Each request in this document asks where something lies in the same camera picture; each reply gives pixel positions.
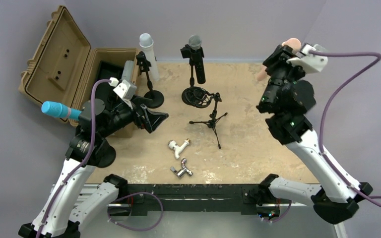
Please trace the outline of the black tripod shock-mount stand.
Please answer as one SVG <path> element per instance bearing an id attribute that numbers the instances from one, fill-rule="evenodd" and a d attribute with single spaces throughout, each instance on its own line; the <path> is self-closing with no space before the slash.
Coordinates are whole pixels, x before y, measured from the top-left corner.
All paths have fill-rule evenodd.
<path id="1" fill-rule="evenodd" d="M 220 117 L 217 116 L 218 103 L 222 102 L 220 93 L 219 92 L 210 93 L 206 89 L 201 87 L 196 87 L 196 86 L 189 87 L 182 92 L 182 101 L 186 105 L 189 105 L 198 109 L 207 108 L 211 104 L 212 100 L 214 100 L 214 109 L 209 115 L 210 119 L 207 121 L 189 121 L 189 124 L 201 123 L 206 125 L 208 128 L 212 129 L 216 136 L 218 149 L 221 149 L 221 144 L 218 138 L 216 125 L 228 113 L 226 112 Z"/>

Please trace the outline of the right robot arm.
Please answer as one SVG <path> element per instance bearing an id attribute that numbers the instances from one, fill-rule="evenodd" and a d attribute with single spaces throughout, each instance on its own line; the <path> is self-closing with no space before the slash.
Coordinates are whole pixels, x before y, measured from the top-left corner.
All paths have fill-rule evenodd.
<path id="1" fill-rule="evenodd" d="M 323 70 L 326 57 L 314 56 L 320 45 L 305 44 L 297 56 L 288 45 L 279 45 L 263 62 L 269 81 L 257 109 L 269 113 L 266 119 L 272 137 L 292 151 L 318 180 L 307 184 L 269 174 L 259 184 L 263 201 L 287 199 L 312 206 L 326 222 L 336 225 L 354 216 L 372 186 L 347 173 L 329 151 L 319 143 L 319 136 L 306 118 L 316 104 L 314 89 L 304 78 Z"/>

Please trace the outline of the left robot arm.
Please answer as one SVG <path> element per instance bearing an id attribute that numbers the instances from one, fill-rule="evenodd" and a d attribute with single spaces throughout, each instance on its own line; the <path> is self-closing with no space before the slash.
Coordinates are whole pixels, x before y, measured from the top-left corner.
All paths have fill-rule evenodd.
<path id="1" fill-rule="evenodd" d="M 150 110 L 139 97 L 133 97 L 131 106 L 122 102 L 114 108 L 108 108 L 100 99 L 92 99 L 81 110 L 47 101 L 42 112 L 69 116 L 78 121 L 78 126 L 47 202 L 32 222 L 20 227 L 18 234 L 23 238 L 78 238 L 110 202 L 121 203 L 128 196 L 127 180 L 111 174 L 88 198 L 77 203 L 96 168 L 106 168 L 116 159 L 116 151 L 107 137 L 130 124 L 153 133 L 169 115 Z"/>

